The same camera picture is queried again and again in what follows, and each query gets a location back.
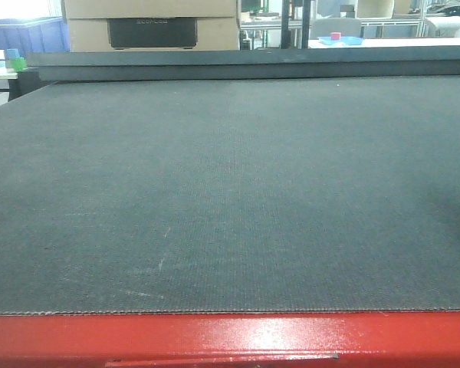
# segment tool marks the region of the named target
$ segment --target green cup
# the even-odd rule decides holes
[[[28,67],[23,57],[10,60],[10,65],[14,68],[14,71],[23,71]]]

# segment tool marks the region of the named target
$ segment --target red table edge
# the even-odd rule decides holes
[[[0,316],[0,367],[278,361],[460,367],[460,311]]]

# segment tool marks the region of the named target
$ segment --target metal rack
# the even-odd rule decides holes
[[[306,16],[304,16],[304,20],[296,21],[296,20],[291,20],[288,19],[288,17],[285,17],[281,20],[275,20],[275,21],[253,21],[253,22],[248,22],[248,23],[243,23],[241,25],[241,29],[244,31],[250,31],[250,30],[282,30],[286,29],[285,34],[283,35],[282,38],[282,44],[284,41],[284,46],[285,48],[288,48],[288,45],[286,44],[285,40],[290,40],[291,38],[291,33],[289,32],[290,30],[296,30],[295,32],[295,44],[297,43],[297,33],[299,30],[304,31],[304,29],[308,29],[307,25],[310,25],[310,23],[313,23],[317,19],[317,1],[318,0],[305,0],[304,4],[308,3],[310,5],[311,9],[311,17],[310,19],[307,19]],[[421,6],[419,9],[419,13],[417,15],[397,15],[398,18],[388,18],[388,19],[378,19],[378,18],[365,18],[361,20],[361,25],[363,28],[365,27],[377,27],[377,32],[376,36],[378,38],[383,37],[384,30],[386,26],[390,25],[406,25],[406,26],[413,26],[417,27],[416,29],[416,37],[422,37],[425,34],[425,29],[426,29],[426,13],[427,13],[427,8],[428,5],[431,3],[431,0],[422,0],[421,1]],[[287,7],[287,0],[283,1],[283,12],[282,14],[289,14],[289,7]]]

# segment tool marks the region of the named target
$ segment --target metal frame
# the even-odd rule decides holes
[[[0,368],[460,368],[460,312],[0,317]]]
[[[460,75],[460,46],[31,54],[44,81]]]
[[[363,31],[365,27],[373,26],[380,28],[377,32],[377,37],[383,36],[383,28],[388,25],[410,25],[417,27],[416,37],[422,37],[426,31],[426,16],[428,9],[429,0],[421,1],[421,8],[419,9],[419,15],[413,15],[404,18],[388,18],[388,19],[377,19],[377,18],[364,18],[361,19],[361,25]],[[283,8],[281,20],[277,21],[266,21],[266,22],[252,22],[243,23],[241,25],[242,30],[252,29],[265,29],[265,30],[279,30],[281,29],[281,48],[290,48],[290,30],[301,29],[302,34],[305,35],[310,29],[311,23],[317,19],[317,0],[304,0],[304,19],[303,21],[295,21],[290,18],[289,12],[289,0],[283,0]],[[301,39],[301,48],[307,48],[305,44],[306,37]]]

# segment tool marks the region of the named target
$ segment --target gray mat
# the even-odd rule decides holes
[[[378,310],[460,310],[460,77],[0,107],[0,314]]]

